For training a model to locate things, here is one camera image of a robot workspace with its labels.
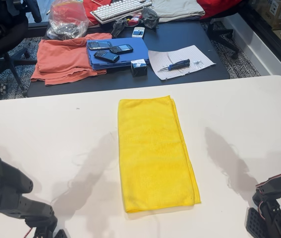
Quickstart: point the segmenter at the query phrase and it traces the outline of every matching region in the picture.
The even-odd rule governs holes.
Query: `dark table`
[[[118,37],[131,37],[132,31],[132,27],[126,27]],[[95,32],[111,31],[94,28],[90,29],[88,33]],[[74,83],[45,86],[44,82],[31,82],[28,97],[229,79],[228,71],[199,22],[162,23],[159,24],[156,30],[146,29],[143,39],[148,49],[152,51],[176,51],[184,47],[196,45],[216,65],[164,81],[161,81],[155,75],[150,66],[148,67],[148,75],[135,78],[131,75],[130,67],[113,68],[108,69],[105,75],[88,77]]]

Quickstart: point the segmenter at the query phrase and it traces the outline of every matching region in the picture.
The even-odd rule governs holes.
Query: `floor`
[[[202,27],[206,29],[207,25],[205,23],[202,23]],[[215,22],[215,29],[225,29],[225,27],[221,22]],[[23,47],[26,47],[28,48],[30,58],[35,59],[38,51],[38,44],[41,39],[42,37],[26,38],[15,49],[10,51],[9,54],[11,55],[19,51]],[[230,39],[228,41],[239,47],[234,39]],[[234,60],[230,57],[232,55],[231,50],[218,44],[217,42],[212,42],[212,45],[220,56],[223,64],[227,68],[230,74],[230,78],[247,78],[260,76],[258,70],[254,67],[254,65],[241,49],[238,59]],[[34,65],[16,67],[17,73],[22,79],[22,83],[26,89],[28,89],[29,87],[30,77],[34,71],[34,67]],[[0,97],[0,100],[22,98],[21,90],[18,87],[10,70],[6,70],[0,75],[0,83],[6,84],[8,90],[8,93],[5,96]]]
[[[40,9],[42,22],[49,21],[49,15],[47,15],[47,12],[50,10],[51,3],[54,2],[54,0],[37,0],[37,2]],[[30,12],[27,13],[27,18],[29,23],[35,22]]]

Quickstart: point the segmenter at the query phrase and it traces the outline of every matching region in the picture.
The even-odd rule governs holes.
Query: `white keyboard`
[[[111,5],[100,6],[95,11],[91,11],[91,14],[101,24],[105,24],[138,13],[144,7],[151,5],[152,3],[146,0],[121,0]]]

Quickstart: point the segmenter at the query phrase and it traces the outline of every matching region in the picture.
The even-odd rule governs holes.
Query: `patterned carpet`
[[[206,23],[201,23],[201,25],[204,29],[207,28]],[[214,27],[215,29],[225,29],[221,22],[215,22]],[[41,39],[42,37],[26,38],[15,49],[10,51],[9,54],[12,55],[21,50],[23,47],[26,47],[30,54],[30,58],[35,59],[37,55],[38,44]],[[238,47],[234,39],[227,40]],[[250,62],[250,60],[247,58],[246,54],[242,50],[240,50],[238,59],[234,60],[231,58],[233,51],[222,46],[221,44],[218,44],[217,42],[212,41],[212,45],[219,54],[223,64],[227,68],[230,74],[230,78],[246,78],[260,76],[257,69]],[[34,71],[34,65],[17,66],[16,70],[20,78],[22,79],[24,87],[28,89],[30,84],[30,77]],[[10,70],[6,70],[0,75],[0,83],[7,84],[7,94],[5,96],[1,96],[0,100],[22,98],[21,90],[18,87],[18,84],[16,83]]]

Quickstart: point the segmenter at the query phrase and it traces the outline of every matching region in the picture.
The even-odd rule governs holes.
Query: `screwdriver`
[[[162,68],[158,72],[161,72],[161,71],[164,71],[164,70],[170,71],[170,70],[174,70],[174,69],[178,69],[178,68],[185,68],[185,67],[189,67],[189,66],[190,66],[190,60],[187,59],[187,60],[179,61],[179,62],[174,63],[174,64],[170,64],[168,67]]]

